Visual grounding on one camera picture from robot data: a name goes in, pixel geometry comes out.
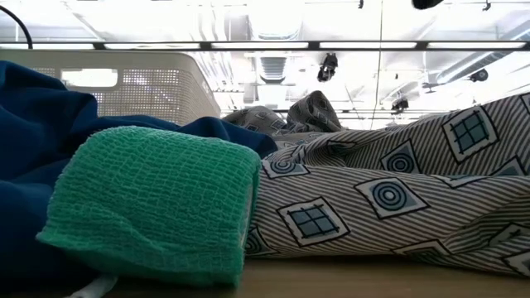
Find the blue fabric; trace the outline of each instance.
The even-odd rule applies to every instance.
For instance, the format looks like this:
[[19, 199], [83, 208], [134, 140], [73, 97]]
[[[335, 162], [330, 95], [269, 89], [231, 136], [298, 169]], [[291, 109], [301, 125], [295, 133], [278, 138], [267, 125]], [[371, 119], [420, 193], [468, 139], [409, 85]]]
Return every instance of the blue fabric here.
[[58, 80], [0, 61], [0, 280], [63, 281], [90, 276], [86, 267], [35, 235], [58, 175], [88, 136], [118, 126], [139, 126], [218, 137], [244, 145], [261, 157], [276, 151], [274, 141], [216, 118], [179, 127], [148, 116], [97, 116], [90, 94], [68, 91]]

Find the circle pattern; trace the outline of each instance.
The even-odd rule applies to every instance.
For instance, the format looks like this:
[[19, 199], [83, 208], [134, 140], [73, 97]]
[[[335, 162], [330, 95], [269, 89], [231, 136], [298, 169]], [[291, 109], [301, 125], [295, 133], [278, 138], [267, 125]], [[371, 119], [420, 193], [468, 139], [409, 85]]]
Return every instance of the circle pattern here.
[[254, 234], [249, 234], [245, 244], [245, 254], [253, 255], [262, 251], [262, 244]]
[[407, 193], [403, 188], [393, 182], [382, 182], [372, 190], [375, 203], [387, 211], [397, 211], [405, 207]]
[[405, 153], [398, 153], [387, 161], [389, 171], [412, 173], [414, 171], [414, 160]]
[[294, 171], [296, 164], [286, 162], [275, 162], [271, 164], [271, 170], [277, 174], [288, 174]]

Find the gray fabric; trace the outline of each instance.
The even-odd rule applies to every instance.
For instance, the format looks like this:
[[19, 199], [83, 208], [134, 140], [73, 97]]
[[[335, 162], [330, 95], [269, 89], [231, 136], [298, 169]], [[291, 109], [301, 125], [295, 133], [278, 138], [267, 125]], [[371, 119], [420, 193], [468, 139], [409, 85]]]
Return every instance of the gray fabric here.
[[339, 132], [343, 130], [335, 110], [321, 91], [315, 91], [295, 103], [289, 109], [287, 123], [273, 111], [262, 106], [232, 113], [223, 120], [273, 136], [298, 132]]
[[274, 132], [292, 145], [263, 161], [250, 257], [397, 254], [530, 276], [530, 94], [393, 130], [310, 125]]

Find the black cable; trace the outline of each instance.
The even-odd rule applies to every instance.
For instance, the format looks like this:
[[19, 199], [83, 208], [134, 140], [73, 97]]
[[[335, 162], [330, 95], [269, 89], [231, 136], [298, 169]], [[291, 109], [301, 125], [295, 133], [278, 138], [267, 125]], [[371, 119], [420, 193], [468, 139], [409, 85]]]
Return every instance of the black cable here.
[[5, 12], [8, 16], [10, 16], [15, 22], [17, 22], [18, 26], [22, 29], [24, 32], [24, 36], [26, 36], [26, 42], [27, 42], [27, 48], [33, 49], [33, 40], [31, 38], [30, 32], [27, 30], [26, 25], [24, 25], [24, 22], [17, 17], [14, 13], [12, 13], [9, 9], [5, 8], [4, 6], [0, 5], [0, 10]]
[[381, 51], [381, 41], [383, 40], [383, 0], [381, 0], [381, 14], [379, 16], [379, 58], [378, 58], [378, 80], [375, 84], [375, 104], [373, 105], [372, 112], [372, 122], [370, 122], [370, 130], [373, 126], [373, 117], [375, 116], [375, 109], [378, 108], [379, 103], [379, 76], [381, 75], [381, 56], [383, 52]]

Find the ceiling light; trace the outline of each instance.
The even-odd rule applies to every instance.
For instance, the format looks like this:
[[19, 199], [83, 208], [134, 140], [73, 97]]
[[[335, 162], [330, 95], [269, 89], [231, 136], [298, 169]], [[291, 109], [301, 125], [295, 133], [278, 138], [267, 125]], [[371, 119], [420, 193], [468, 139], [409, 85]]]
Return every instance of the ceiling light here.
[[255, 41], [255, 42], [214, 42], [213, 49], [305, 49], [307, 42], [285, 41], [285, 42], [270, 42], [270, 41]]
[[110, 50], [196, 50], [200, 48], [198, 43], [105, 43], [105, 47]]
[[[2, 43], [2, 49], [26, 49], [26, 43]], [[90, 43], [83, 44], [33, 44], [35, 50], [93, 50], [94, 47]]]
[[526, 42], [430, 42], [430, 49], [520, 49]]
[[293, 53], [290, 51], [268, 51], [268, 52], [251, 52], [251, 53], [244, 53], [243, 56], [245, 58], [262, 58], [262, 57], [277, 57], [277, 58], [302, 58], [305, 57], [302, 53]]
[[390, 41], [390, 42], [379, 42], [379, 41], [362, 41], [362, 42], [321, 42], [321, 49], [399, 49], [407, 48], [411, 49], [416, 46], [416, 42], [411, 41]]

